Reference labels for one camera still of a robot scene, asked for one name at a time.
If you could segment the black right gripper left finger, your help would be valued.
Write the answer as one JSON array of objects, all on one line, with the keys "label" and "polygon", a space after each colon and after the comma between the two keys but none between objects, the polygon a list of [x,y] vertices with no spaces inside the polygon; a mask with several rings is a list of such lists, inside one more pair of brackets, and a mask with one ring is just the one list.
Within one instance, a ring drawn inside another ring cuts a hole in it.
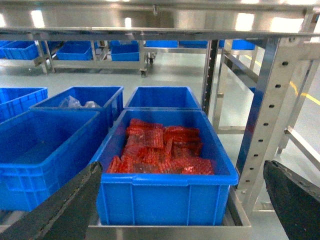
[{"label": "black right gripper left finger", "polygon": [[34,210],[1,232],[2,240],[83,240],[103,173],[95,161]]}]

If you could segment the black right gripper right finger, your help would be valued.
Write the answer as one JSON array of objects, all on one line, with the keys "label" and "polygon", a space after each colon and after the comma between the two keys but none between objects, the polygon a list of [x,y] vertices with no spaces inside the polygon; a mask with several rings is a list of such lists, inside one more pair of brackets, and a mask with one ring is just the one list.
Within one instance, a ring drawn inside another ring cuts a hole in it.
[{"label": "black right gripper right finger", "polygon": [[290,240],[320,238],[320,188],[275,160],[263,165],[266,190]]}]

